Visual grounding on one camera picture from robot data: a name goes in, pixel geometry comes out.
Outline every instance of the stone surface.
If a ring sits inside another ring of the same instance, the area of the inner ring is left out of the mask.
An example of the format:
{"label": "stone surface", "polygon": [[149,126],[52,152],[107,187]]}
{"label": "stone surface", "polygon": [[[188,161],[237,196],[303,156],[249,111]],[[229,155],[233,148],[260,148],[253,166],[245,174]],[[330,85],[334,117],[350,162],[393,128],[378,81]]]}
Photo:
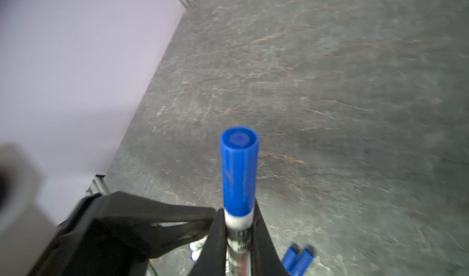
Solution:
{"label": "stone surface", "polygon": [[[307,275],[469,266],[469,0],[198,0],[106,181],[222,207],[218,138],[261,136],[257,199]],[[155,261],[186,275],[189,251]]]}

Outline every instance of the blue marker cap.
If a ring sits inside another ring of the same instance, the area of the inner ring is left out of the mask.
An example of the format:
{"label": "blue marker cap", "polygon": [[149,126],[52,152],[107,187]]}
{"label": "blue marker cap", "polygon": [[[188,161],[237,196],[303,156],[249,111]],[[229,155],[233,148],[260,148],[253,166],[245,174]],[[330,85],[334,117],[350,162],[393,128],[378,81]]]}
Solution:
{"label": "blue marker cap", "polygon": [[290,247],[287,250],[287,253],[285,254],[285,256],[283,256],[282,265],[285,268],[285,271],[287,273],[290,273],[290,270],[293,267],[293,264],[295,263],[297,256],[298,254],[292,247]]}
{"label": "blue marker cap", "polygon": [[290,275],[302,276],[306,272],[306,269],[308,268],[309,264],[311,264],[311,262],[313,261],[313,258],[313,254],[307,249],[304,249],[301,255],[298,257],[298,260],[296,261],[295,265],[293,265],[290,271]]}
{"label": "blue marker cap", "polygon": [[247,127],[232,127],[220,137],[223,204],[233,216],[245,216],[256,199],[259,136]]}

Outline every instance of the marker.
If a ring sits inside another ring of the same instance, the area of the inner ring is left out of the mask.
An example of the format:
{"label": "marker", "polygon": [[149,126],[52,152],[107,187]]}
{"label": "marker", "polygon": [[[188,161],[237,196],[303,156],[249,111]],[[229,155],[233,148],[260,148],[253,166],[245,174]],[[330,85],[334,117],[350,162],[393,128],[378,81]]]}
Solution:
{"label": "marker", "polygon": [[250,128],[232,127],[220,137],[223,205],[231,276],[250,275],[258,152],[259,136]]}
{"label": "marker", "polygon": [[201,253],[202,253],[202,248],[198,248],[196,250],[193,250],[191,252],[191,260],[192,261],[197,261],[199,259]]}
{"label": "marker", "polygon": [[291,268],[293,267],[293,265],[296,262],[296,257],[297,256],[298,256],[298,254],[296,253],[295,249],[293,249],[292,247],[290,247],[287,250],[287,252],[285,253],[285,256],[283,256],[282,266],[285,268],[285,271],[287,273],[290,273]]}
{"label": "marker", "polygon": [[190,251],[195,251],[196,249],[199,249],[201,247],[203,247],[203,245],[205,244],[205,241],[207,240],[207,236],[204,236],[202,239],[199,239],[197,241],[194,241],[194,242],[191,242],[189,244],[189,250]]}

